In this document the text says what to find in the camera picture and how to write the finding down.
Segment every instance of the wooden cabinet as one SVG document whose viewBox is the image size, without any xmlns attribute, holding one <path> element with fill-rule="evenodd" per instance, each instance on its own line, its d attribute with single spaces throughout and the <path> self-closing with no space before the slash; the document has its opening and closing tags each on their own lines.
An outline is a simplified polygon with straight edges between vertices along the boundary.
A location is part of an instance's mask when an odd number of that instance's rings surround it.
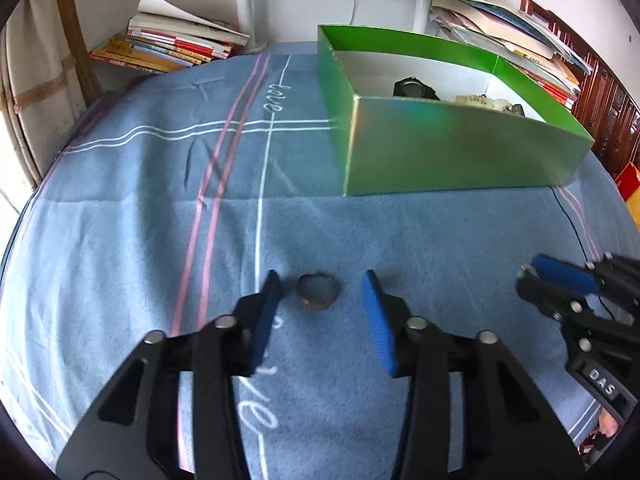
<svg viewBox="0 0 640 480">
<path fill-rule="evenodd" d="M 575 31 L 550 10 L 532 0 L 522 0 L 520 9 L 547 22 L 549 30 L 593 68 L 591 75 L 586 75 L 567 63 L 582 90 L 572 113 L 595 140 L 591 150 L 604 168 L 615 178 L 630 160 L 640 164 L 640 110 L 620 80 Z"/>
</svg>

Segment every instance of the green cardboard box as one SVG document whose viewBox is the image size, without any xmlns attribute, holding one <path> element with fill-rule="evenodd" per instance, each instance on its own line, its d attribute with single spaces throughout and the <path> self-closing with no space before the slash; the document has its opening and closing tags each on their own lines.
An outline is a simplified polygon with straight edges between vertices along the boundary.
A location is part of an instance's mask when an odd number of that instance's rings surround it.
<svg viewBox="0 0 640 480">
<path fill-rule="evenodd" d="M 343 193 L 558 186 L 593 139 L 503 58 L 431 36 L 320 25 L 318 73 Z M 393 97 L 415 76 L 441 101 Z M 522 104 L 526 117 L 455 104 L 457 95 Z"/>
</svg>

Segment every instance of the paper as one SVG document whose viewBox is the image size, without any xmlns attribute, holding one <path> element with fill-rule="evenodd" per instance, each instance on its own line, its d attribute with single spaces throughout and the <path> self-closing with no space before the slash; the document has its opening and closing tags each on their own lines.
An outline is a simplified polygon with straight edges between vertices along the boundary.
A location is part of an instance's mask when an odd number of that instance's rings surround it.
<svg viewBox="0 0 640 480">
<path fill-rule="evenodd" d="M 559 54 L 561 54 L 565 59 L 568 59 L 569 61 L 578 65 L 587 74 L 590 74 L 593 71 L 593 69 L 591 68 L 591 66 L 588 65 L 587 62 L 585 62 L 573 50 L 571 50 L 562 41 L 560 41 L 560 39 L 557 36 L 553 35 L 551 31 L 549 31 L 548 29 L 540 25 L 536 20 L 534 20 L 528 14 L 521 11 L 515 12 L 509 9 L 508 7 L 505 7 L 504 5 L 497 4 L 495 2 L 492 2 L 491 0 L 469 0 L 469 1 L 500 7 L 501 9 L 504 9 L 507 12 L 510 12 L 511 14 L 514 15 L 515 18 L 519 18 L 523 20 L 524 22 L 528 23 L 530 26 L 534 27 L 539 33 L 543 34 L 545 38 L 547 38 L 549 41 L 552 42 L 552 44 L 556 48 L 556 51 Z"/>
<path fill-rule="evenodd" d="M 231 32 L 238 36 L 245 36 L 245 34 L 242 34 L 237 30 L 233 30 L 232 28 L 225 27 L 219 22 L 210 22 L 208 20 L 205 20 L 204 18 L 196 16 L 195 14 L 191 14 L 186 10 L 182 10 L 170 4 L 166 0 L 140 0 L 140 3 L 138 4 L 138 12 L 146 12 L 148 14 L 159 14 L 160 16 L 167 16 L 169 18 L 178 18 L 179 20 L 187 20 L 188 22 L 199 23 L 201 25 L 208 25 L 209 27 L 217 28 L 218 30 Z"/>
</svg>

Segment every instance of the open book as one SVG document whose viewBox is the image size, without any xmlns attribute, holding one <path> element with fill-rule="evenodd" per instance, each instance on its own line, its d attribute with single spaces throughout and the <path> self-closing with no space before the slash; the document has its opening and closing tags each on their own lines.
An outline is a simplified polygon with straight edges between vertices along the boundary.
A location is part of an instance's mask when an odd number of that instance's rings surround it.
<svg viewBox="0 0 640 480">
<path fill-rule="evenodd" d="M 235 30 L 229 23 L 206 20 L 165 0 L 140 0 L 138 13 L 130 20 L 129 27 L 187 34 L 241 46 L 249 40 L 247 34 Z"/>
</svg>

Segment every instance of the human hand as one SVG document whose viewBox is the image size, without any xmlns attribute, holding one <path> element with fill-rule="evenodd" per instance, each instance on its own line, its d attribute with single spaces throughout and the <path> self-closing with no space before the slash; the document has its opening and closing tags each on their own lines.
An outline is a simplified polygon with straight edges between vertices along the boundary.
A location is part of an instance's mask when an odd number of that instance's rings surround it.
<svg viewBox="0 0 640 480">
<path fill-rule="evenodd" d="M 604 434 L 607 438 L 614 436 L 620 428 L 616 419 L 613 418 L 604 408 L 600 410 L 598 423 L 600 425 L 600 433 Z"/>
</svg>

